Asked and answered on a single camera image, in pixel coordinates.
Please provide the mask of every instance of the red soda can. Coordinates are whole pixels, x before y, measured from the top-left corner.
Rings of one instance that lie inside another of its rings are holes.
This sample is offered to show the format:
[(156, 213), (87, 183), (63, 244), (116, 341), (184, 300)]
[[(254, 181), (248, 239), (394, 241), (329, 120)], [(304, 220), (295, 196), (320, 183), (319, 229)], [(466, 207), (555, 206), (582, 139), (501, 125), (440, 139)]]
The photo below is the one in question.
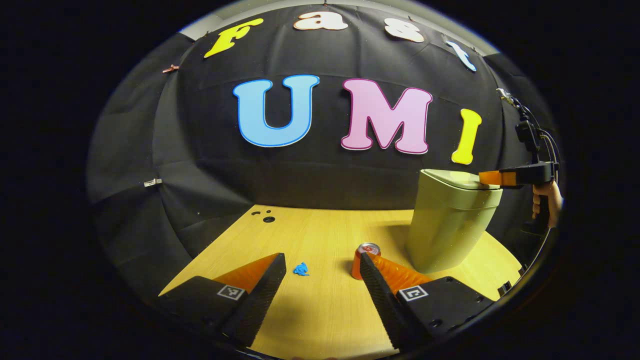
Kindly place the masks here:
[(380, 247), (374, 243), (363, 243), (358, 246), (356, 254), (353, 256), (353, 265), (351, 266), (351, 276), (358, 280), (362, 280), (362, 276), (360, 276), (360, 256), (363, 252), (370, 252), (376, 256), (382, 255)]

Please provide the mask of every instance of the human hand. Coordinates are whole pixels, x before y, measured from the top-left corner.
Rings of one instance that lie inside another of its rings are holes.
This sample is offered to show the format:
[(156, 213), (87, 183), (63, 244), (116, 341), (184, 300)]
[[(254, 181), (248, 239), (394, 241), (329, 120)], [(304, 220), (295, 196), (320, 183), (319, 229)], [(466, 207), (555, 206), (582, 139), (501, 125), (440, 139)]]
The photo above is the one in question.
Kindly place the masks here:
[(540, 195), (549, 197), (549, 227), (556, 227), (560, 209), (562, 209), (563, 198), (556, 181), (551, 183), (533, 186), (533, 218), (540, 213)]

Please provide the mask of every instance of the white ceiling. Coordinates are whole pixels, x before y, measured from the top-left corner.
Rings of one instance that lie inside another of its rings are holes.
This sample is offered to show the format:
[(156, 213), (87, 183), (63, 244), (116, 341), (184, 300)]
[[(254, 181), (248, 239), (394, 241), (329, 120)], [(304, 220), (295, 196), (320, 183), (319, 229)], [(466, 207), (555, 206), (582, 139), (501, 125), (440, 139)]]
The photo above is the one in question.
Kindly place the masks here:
[[(328, 0), (330, 4), (364, 6), (393, 13), (399, 17), (410, 16), (412, 20), (434, 28), (448, 37), (476, 49), (482, 55), (499, 53), (485, 39), (464, 28), (457, 22), (436, 12), (424, 4), (412, 0)], [(212, 11), (180, 30), (192, 39), (204, 36), (207, 31), (215, 31), (236, 21), (259, 13), (288, 6), (322, 4), (324, 0), (241, 0)]]

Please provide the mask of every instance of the trash can lid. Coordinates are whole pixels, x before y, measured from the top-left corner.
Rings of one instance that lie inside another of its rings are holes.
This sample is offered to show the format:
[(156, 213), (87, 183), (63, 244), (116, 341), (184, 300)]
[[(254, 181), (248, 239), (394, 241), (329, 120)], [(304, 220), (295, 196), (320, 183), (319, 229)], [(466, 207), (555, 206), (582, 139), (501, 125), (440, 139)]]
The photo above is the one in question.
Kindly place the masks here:
[(464, 171), (449, 171), (449, 170), (434, 170), (424, 169), (421, 170), (423, 174), (431, 176), (443, 183), (455, 186), (461, 189), (467, 190), (498, 190), (499, 185), (487, 185), (480, 183), (480, 177), (476, 174), (470, 174)]

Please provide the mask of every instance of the wooden table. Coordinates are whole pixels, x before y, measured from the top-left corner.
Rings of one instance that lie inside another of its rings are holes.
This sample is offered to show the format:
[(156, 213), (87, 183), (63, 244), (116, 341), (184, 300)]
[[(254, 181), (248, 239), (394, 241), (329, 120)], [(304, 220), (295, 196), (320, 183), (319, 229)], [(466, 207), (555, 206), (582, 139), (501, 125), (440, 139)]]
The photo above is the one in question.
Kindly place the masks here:
[[(255, 205), (185, 267), (159, 294), (193, 276), (213, 279), (264, 256), (283, 252), (284, 277), (251, 349), (291, 359), (376, 359), (397, 353), (363, 281), (351, 277), (359, 244), (378, 244), (382, 256), (413, 268), (404, 242), (413, 210), (346, 211)], [(263, 222), (275, 217), (271, 223)], [(292, 271), (305, 262), (310, 276)], [(485, 297), (516, 283), (520, 263), (484, 233), (462, 264), (428, 274), (453, 276)]]

